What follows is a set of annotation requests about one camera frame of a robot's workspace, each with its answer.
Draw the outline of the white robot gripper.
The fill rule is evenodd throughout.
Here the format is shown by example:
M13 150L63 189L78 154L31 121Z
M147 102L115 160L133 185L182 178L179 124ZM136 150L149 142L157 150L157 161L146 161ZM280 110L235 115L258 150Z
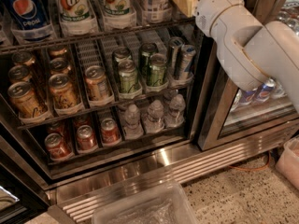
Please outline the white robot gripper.
M220 50L238 52L263 28L245 8L244 0L172 0L182 14L195 14L198 28Z

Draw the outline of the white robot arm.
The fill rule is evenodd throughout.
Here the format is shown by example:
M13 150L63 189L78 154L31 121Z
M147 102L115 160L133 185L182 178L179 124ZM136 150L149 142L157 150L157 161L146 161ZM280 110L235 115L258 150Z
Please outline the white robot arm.
M286 24L261 24L244 0L172 0L217 44L217 58L234 84L251 91L277 80L299 112L299 37Z

